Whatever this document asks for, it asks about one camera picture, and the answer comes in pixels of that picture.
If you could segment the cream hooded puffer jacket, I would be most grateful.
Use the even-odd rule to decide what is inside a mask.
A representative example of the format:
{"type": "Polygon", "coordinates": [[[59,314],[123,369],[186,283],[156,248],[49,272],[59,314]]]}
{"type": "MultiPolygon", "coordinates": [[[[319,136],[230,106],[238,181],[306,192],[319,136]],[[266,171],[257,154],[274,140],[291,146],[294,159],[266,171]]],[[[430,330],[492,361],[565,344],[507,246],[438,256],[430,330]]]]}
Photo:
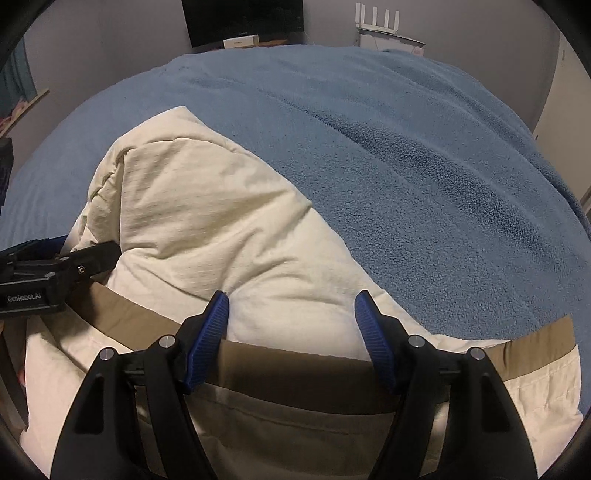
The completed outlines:
{"type": "Polygon", "coordinates": [[[498,368],[546,470],[583,416],[567,284],[586,271],[588,235],[460,156],[411,140],[417,189],[349,168],[349,245],[293,184],[187,109],[119,137],[98,164],[66,241],[113,240],[110,275],[62,313],[27,322],[29,425],[20,445],[52,466],[67,409],[103,347],[130,352],[229,297],[212,377],[188,399],[225,479],[361,479],[393,418],[378,404],[353,317],[366,290],[438,348],[482,347],[498,368]]]}

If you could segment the wooden shelf at left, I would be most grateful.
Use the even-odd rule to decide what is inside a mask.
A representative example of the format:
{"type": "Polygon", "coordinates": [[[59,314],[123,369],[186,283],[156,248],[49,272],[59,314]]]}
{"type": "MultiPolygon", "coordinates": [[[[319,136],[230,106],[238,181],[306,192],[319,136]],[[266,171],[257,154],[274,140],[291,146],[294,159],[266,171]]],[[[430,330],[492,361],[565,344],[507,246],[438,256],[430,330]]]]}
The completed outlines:
{"type": "Polygon", "coordinates": [[[13,109],[12,113],[6,117],[1,119],[1,130],[0,130],[0,137],[6,138],[9,132],[17,125],[17,123],[24,118],[24,116],[34,107],[36,106],[44,97],[46,97],[50,92],[49,88],[43,89],[40,93],[38,93],[32,100],[20,100],[15,108],[13,109]]]}

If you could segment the black monitor screen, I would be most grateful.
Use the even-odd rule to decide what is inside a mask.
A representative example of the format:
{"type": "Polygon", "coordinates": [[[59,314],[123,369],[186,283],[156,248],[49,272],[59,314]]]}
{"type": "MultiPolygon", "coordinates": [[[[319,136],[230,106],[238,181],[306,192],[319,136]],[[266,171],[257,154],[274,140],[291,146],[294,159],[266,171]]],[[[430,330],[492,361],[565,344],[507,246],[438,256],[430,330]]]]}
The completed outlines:
{"type": "Polygon", "coordinates": [[[245,35],[304,31],[301,0],[182,0],[181,5],[192,47],[245,35]]]}

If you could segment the white box on desk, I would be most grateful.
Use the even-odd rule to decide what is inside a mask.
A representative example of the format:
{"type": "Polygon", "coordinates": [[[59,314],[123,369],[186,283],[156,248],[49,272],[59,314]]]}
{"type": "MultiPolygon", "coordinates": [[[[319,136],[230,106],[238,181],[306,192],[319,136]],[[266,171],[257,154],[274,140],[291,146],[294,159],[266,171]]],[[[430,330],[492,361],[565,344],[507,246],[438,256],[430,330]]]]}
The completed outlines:
{"type": "Polygon", "coordinates": [[[244,35],[223,40],[224,49],[245,49],[259,46],[258,35],[244,35]]]}

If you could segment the blue fleece bed blanket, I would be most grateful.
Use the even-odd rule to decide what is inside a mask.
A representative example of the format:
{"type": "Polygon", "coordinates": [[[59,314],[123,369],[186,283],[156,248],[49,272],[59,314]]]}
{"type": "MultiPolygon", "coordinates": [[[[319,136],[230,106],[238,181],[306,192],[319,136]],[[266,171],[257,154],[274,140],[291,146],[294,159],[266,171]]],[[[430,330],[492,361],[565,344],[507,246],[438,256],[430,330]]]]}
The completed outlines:
{"type": "Polygon", "coordinates": [[[16,173],[2,246],[66,234],[109,146],[177,106],[290,180],[429,330],[507,339],[569,316],[589,368],[590,225],[577,198],[481,83],[400,51],[213,51],[122,80],[16,173]]]}

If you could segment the white wifi router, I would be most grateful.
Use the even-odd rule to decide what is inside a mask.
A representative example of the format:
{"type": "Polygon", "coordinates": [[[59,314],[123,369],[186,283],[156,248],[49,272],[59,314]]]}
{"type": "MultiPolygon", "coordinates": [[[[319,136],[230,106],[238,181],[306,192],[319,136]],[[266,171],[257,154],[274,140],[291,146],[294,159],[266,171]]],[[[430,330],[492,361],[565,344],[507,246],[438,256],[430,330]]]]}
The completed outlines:
{"type": "Polygon", "coordinates": [[[372,51],[402,51],[424,56],[425,43],[400,34],[401,12],[355,4],[356,44],[372,51]]]}

